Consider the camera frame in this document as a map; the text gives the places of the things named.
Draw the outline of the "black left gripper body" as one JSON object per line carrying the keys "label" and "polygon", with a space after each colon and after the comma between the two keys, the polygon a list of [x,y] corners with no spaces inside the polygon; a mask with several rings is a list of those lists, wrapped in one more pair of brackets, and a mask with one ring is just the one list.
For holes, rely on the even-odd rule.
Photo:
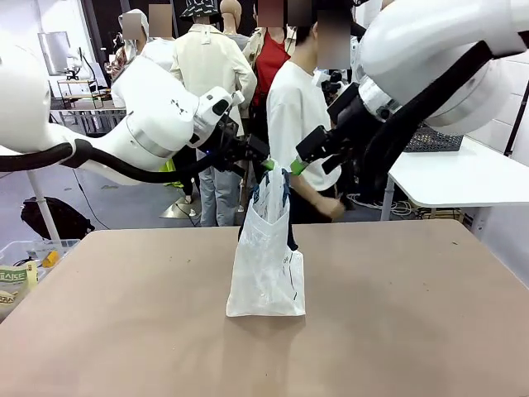
{"label": "black left gripper body", "polygon": [[238,176],[245,175],[242,161],[266,162],[269,158],[269,146],[256,136],[229,136],[222,140],[217,152],[217,169],[229,171]]}

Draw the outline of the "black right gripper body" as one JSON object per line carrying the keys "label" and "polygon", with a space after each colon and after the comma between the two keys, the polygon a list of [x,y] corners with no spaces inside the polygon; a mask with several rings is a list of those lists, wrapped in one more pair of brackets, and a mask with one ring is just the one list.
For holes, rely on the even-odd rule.
{"label": "black right gripper body", "polygon": [[360,172],[356,150],[359,139],[358,127],[335,127],[326,130],[323,126],[315,128],[297,144],[295,160],[305,163],[305,169],[317,160],[324,160],[325,174],[330,174],[338,165],[345,165],[354,174]]}

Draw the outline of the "person's right hand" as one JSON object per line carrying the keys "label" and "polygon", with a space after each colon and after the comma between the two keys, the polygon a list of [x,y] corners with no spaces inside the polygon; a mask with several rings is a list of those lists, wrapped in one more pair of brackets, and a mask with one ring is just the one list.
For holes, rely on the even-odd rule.
{"label": "person's right hand", "polygon": [[345,212],[345,206],[337,198],[322,197],[317,204],[317,210],[330,219],[337,219]]}

